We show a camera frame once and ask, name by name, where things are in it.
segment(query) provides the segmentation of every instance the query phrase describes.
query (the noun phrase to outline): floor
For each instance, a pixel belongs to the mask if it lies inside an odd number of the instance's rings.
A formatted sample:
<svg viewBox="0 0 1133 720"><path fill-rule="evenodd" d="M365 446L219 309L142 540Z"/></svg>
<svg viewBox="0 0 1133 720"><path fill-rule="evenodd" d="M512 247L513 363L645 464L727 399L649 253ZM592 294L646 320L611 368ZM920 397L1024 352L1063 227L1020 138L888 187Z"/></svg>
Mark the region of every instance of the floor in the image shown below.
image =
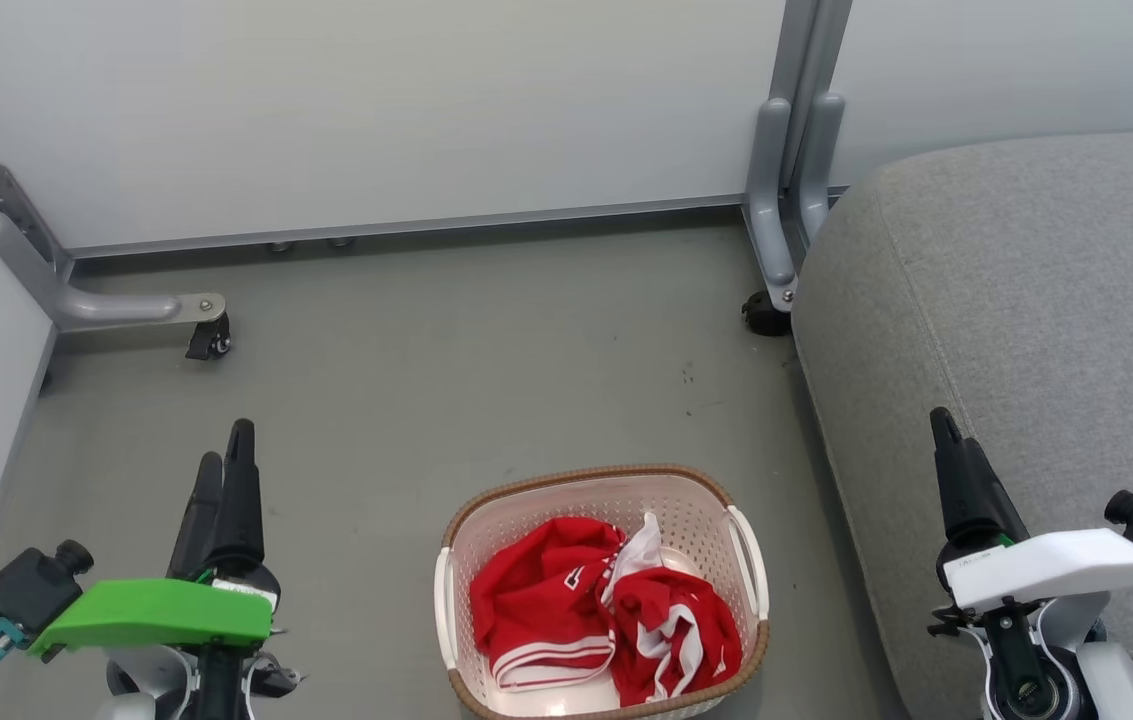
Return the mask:
<svg viewBox="0 0 1133 720"><path fill-rule="evenodd" d="M0 565L76 537L87 581L162 574L202 452L255 420L290 629L269 647L310 674L258 717L458 719L431 593L458 507L676 461L729 489L770 577L763 672L707 717L903 719L793 342L740 323L761 282L735 213L103 261L76 282L223 293L235 347L202 364L185 334L63 344L0 502ZM103 664L5 662L0 717L94 715Z"/></svg>

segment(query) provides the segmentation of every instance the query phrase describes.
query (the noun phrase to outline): gray sofa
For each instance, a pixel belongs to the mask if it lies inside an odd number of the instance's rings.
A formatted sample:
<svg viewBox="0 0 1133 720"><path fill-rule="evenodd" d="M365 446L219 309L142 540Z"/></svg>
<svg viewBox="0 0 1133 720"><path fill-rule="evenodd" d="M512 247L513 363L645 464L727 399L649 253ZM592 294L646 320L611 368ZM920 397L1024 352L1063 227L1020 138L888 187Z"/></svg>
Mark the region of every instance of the gray sofa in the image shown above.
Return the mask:
<svg viewBox="0 0 1133 720"><path fill-rule="evenodd" d="M977 437L1033 533L1107 527L1133 491L1133 133L932 152L834 207L794 334L901 696L979 717L982 662L932 639L947 599L927 413ZM1133 591L1105 615L1133 657Z"/></svg>

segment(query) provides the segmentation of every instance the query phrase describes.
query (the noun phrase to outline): brown basket rim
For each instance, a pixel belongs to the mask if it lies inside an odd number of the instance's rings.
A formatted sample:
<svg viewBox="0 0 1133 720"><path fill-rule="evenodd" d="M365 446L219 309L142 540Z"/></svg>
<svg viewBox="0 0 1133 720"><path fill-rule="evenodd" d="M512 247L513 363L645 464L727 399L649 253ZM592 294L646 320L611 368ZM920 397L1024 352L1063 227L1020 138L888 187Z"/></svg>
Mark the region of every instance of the brown basket rim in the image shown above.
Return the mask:
<svg viewBox="0 0 1133 720"><path fill-rule="evenodd" d="M465 524L465 520L469 518L469 516L472 515L478 507L483 507L484 505L487 505L487 502L496 501L501 497L516 495L516 493L530 491L530 489L561 486L561 484L583 482L583 480L631 478L636 477L636 475L678 475L678 477L681 478L693 480L699 483L700 486L707 488L709 492L713 492L713 494L717 497L717 500L721 500L722 507L730 507L734 505L734 502L731 501L730 494L725 491L725 489L717 484L716 480L709 478L708 475L700 473L700 471L687 468L682 465L610 465L604 466L604 468L570 471L569 473L540 475L537 478L508 483L505 486L491 489L489 491L482 493L482 495L477 495L472 500L467 501L465 506L460 507L460 510L455 513L455 517L451 520L450 527L446 527L446 535L442 539L442 547L449 548L453 542L455 542L455 533L460 530L460 525ZM569 717L570 720L636 720L639 719L639 717L661 715L665 714L665 712L682 710L682 708L690 708L699 705L699 703L702 702L726 697L732 692L744 687L744 684L749 683L750 679L753 679L753 675L756 675L759 667L763 666L763 659L766 657L766 649L768 644L770 644L770 620L759 620L757 624L757 641L753 643L753 652L749 653L749 657L746 657L744 662L740 664L739 674L735 674L725 683L713 685L710 688L704 688L702 691L685 694L684 696L663 700L659 702L650 702L647 703L647 705L632 705L629 708L619 708L617 710L583 712L583 714L563 717ZM479 717L482 720L517 720L517 717L514 715L503 715L501 712L494 712L493 710L489 710L489 708L483 705L482 701L478 701L478 698L474 696L472 691L467 687L465 677L460 675L460 671L457 669L448 670L448 676L450 676L451 687L455 689L455 695L460 698L460 702L465 703L465 706L469 708L469 711Z"/></svg>

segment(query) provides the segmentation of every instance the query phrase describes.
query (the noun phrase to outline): white handle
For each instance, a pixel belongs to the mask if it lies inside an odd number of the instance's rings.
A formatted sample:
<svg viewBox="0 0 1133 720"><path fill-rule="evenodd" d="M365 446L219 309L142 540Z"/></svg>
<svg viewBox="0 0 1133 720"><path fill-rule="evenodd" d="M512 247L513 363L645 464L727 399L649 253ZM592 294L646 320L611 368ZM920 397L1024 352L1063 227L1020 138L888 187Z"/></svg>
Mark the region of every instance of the white handle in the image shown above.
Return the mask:
<svg viewBox="0 0 1133 720"><path fill-rule="evenodd" d="M455 575L451 570L451 548L443 547L433 570L433 618L437 620L437 644L442 662L455 670Z"/></svg>
<svg viewBox="0 0 1133 720"><path fill-rule="evenodd" d="M770 615L770 585L766 582L766 562L763 561L763 549L757 544L753 525L734 505L726 506L727 527L731 539L735 542L735 556L739 568L743 570L748 584L748 604L757 612L758 620L766 620Z"/></svg>

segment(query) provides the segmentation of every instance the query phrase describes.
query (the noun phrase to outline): laundry basket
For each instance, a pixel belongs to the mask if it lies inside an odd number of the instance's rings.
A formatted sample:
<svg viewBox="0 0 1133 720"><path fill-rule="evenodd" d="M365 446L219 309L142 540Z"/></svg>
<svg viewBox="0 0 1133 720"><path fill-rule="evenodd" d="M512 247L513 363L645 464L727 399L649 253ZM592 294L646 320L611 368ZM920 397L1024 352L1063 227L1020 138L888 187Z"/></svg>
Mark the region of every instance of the laundry basket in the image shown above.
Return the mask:
<svg viewBox="0 0 1133 720"><path fill-rule="evenodd" d="M586 516L616 525L625 534L656 514L662 542L684 557L730 605L743 642L744 661L734 678L665 701L620 708L610 674L570 687L501 691L487 659L476 650L469 585L491 557L545 520ZM461 507L437 557L433 605L437 643L460 701L484 720L569 715L574 720L675 720L699 715L743 687L763 663L770 637L770 594L757 537L730 495L707 475L670 465L624 465L530 478L496 488Z"/></svg>

